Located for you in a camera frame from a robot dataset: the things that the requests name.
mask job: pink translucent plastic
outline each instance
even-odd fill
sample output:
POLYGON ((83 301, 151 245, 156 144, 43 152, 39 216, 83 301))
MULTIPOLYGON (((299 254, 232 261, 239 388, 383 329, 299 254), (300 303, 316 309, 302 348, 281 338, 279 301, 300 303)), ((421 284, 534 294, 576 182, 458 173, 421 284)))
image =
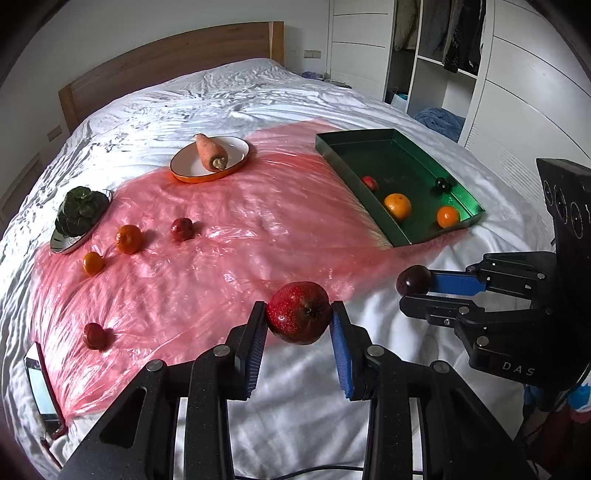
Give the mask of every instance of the pink translucent plastic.
POLYGON ((80 249, 37 252, 32 340, 41 344, 67 423, 106 409, 149 360, 177 364, 223 342, 254 301, 269 300, 285 283, 315 281, 331 301, 347 300, 456 240, 389 247, 314 149, 315 134, 331 130, 311 121, 257 131, 247 138, 246 166, 210 183, 182 183, 167 168, 133 179, 117 189, 80 249), (171 238, 179 217, 195 222, 194 239, 171 238), (145 235, 134 255, 114 244, 126 223, 145 235), (95 277, 82 268, 90 250, 106 258, 95 277), (108 330, 107 350, 84 345, 89 322, 108 330))

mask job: white bedsheet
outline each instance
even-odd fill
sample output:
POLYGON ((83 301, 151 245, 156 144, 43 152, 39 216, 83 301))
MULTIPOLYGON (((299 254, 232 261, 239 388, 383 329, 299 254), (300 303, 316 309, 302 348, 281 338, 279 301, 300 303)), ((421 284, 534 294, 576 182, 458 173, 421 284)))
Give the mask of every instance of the white bedsheet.
MULTIPOLYGON (((431 268, 463 270, 486 252, 548 249, 550 239, 534 208, 464 148, 428 130, 404 113, 353 90, 302 79, 270 60, 247 60, 190 74, 112 102, 85 120, 47 167, 0 242, 2 400, 7 425, 47 478, 57 469, 38 442, 44 436, 35 415, 22 357, 30 345, 28 302, 34 251, 50 239, 65 193, 78 185, 114 189, 154 168, 196 132, 246 134, 294 121, 323 118, 344 129, 396 127, 448 169, 486 209, 486 218, 431 268)), ((375 343, 402 359, 450 362, 509 434, 521 422, 522 387, 474 370, 451 329, 408 319, 398 310, 392 284, 347 303, 351 319, 375 343)), ((485 295, 496 309, 513 304, 485 295)), ((314 349, 284 345, 263 357, 252 399, 230 405, 235 469, 268 478, 323 463, 363 461, 368 408, 345 400, 339 390, 330 339, 314 349)), ((77 419, 52 451, 64 462, 98 415, 77 419)), ((177 437, 182 435, 182 419, 177 437)), ((418 441, 415 428, 414 440, 418 441)), ((182 458, 182 442, 177 457, 182 458)), ((420 467, 420 456, 415 458, 420 467)), ((311 478, 357 478, 323 472, 311 478)))

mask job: wooden headboard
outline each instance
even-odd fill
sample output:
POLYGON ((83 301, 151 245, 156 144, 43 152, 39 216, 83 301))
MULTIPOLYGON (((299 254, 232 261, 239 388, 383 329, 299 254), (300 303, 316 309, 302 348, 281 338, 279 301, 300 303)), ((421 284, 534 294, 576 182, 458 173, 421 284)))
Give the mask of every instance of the wooden headboard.
POLYGON ((181 75, 234 61, 267 58, 283 65, 283 22, 202 28, 162 38, 98 65, 59 92, 70 133, 109 102, 181 75))

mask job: small orange fruit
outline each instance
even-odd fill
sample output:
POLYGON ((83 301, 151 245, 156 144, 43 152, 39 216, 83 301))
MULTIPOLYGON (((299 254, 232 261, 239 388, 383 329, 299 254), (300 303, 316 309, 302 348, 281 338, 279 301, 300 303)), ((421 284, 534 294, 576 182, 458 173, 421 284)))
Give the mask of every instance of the small orange fruit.
POLYGON ((105 267, 105 260, 96 252, 88 252, 82 259, 84 271, 91 277, 105 267))
POLYGON ((384 206, 399 222, 410 217, 412 206, 410 200, 402 193, 391 193, 384 199, 384 206))
POLYGON ((117 248, 124 254, 136 253, 142 247, 143 241, 142 230, 135 225, 124 225, 115 235, 117 248))
POLYGON ((448 228, 460 221, 460 212, 450 205, 444 205, 437 211, 437 223, 441 228, 448 228))

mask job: blue towel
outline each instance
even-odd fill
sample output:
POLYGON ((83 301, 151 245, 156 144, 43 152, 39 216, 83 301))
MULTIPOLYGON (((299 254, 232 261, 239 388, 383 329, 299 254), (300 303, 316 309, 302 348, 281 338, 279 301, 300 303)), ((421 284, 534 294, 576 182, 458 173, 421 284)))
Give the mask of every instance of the blue towel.
POLYGON ((454 142, 460 140, 462 127, 466 121, 464 117, 433 106, 421 110, 414 116, 414 119, 425 125, 425 127, 452 139, 454 142))

